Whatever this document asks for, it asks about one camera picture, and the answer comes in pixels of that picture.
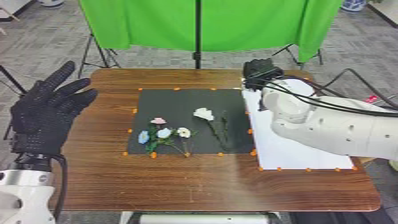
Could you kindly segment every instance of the wooden table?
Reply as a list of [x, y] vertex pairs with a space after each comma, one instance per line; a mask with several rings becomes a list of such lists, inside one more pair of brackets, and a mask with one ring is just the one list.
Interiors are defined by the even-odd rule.
[[[303, 77], [310, 74], [290, 71]], [[77, 119], [64, 154], [70, 161], [66, 210], [372, 211], [379, 193], [359, 170], [258, 170], [247, 155], [123, 156], [139, 88], [240, 87], [240, 70], [102, 69], [98, 100]]]

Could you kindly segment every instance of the black mat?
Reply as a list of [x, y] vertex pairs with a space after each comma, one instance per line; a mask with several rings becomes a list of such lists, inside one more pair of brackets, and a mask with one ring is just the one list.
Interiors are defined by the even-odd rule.
[[[207, 107], [214, 111], [217, 130], [224, 131], [223, 115], [228, 118], [228, 150], [221, 143], [207, 121], [194, 117], [198, 108]], [[251, 129], [249, 116], [246, 115], [246, 103], [240, 90], [144, 90], [139, 99], [139, 113], [136, 114], [134, 133], [128, 142], [130, 154], [144, 154], [146, 146], [139, 144], [139, 134], [148, 130], [148, 124], [155, 117], [162, 117], [167, 124], [162, 127], [178, 129], [187, 127], [196, 136], [189, 140], [194, 145], [194, 154], [249, 153], [255, 148], [253, 136], [247, 134]], [[176, 154], [178, 151], [169, 146], [159, 146], [160, 154]]]

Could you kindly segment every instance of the orange tape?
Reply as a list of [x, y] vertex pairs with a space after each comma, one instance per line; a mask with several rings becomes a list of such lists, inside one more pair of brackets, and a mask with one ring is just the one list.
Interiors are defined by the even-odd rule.
[[253, 151], [251, 151], [251, 155], [253, 155], [253, 156], [258, 155], [258, 150], [256, 150], [256, 149], [253, 149]]

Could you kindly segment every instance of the gray carpet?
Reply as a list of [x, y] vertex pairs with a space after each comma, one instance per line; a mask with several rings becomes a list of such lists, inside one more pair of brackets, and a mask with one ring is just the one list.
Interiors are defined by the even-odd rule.
[[[0, 23], [9, 35], [0, 34], [0, 64], [29, 88], [34, 81], [48, 76], [61, 64], [73, 60], [80, 62], [89, 29], [77, 0], [68, 0], [59, 9], [45, 9], [36, 4], [20, 16], [22, 22]], [[246, 61], [271, 57], [278, 49], [237, 53], [207, 53], [205, 68], [242, 68]], [[313, 73], [320, 84], [333, 79], [343, 68], [356, 68], [384, 94], [395, 94], [398, 85], [398, 30], [366, 9], [361, 13], [340, 12], [322, 47], [326, 65], [313, 59], [306, 70]], [[118, 61], [125, 68], [192, 68], [192, 53], [185, 51], [132, 47], [118, 51]], [[100, 62], [91, 51], [89, 60]], [[297, 69], [288, 53], [274, 57], [283, 69]], [[88, 67], [89, 76], [95, 67]], [[336, 83], [335, 90], [358, 99], [370, 96], [370, 91], [356, 78], [347, 76]], [[9, 106], [18, 96], [0, 85], [0, 130], [9, 122]], [[2, 142], [0, 166], [8, 166], [13, 156], [9, 146]], [[384, 207], [398, 223], [398, 172], [388, 166], [386, 160], [377, 160], [368, 166], [368, 173], [382, 194]], [[63, 223], [118, 223], [120, 213], [66, 212]]]

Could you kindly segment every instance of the paper sheet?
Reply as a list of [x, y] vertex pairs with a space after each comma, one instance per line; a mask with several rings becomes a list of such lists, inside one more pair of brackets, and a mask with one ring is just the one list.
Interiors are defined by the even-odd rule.
[[[290, 82], [290, 85], [301, 88], [301, 83], [297, 83], [297, 80], [288, 81], [294, 81]], [[349, 156], [340, 156], [319, 150], [317, 148], [301, 144], [297, 141], [283, 138], [274, 133], [271, 128], [272, 112], [258, 111], [262, 91], [251, 92], [249, 90], [244, 90], [242, 94], [247, 103], [247, 110], [251, 113], [249, 116], [258, 160], [263, 169], [276, 170], [279, 167], [283, 169], [352, 169], [354, 164]]]

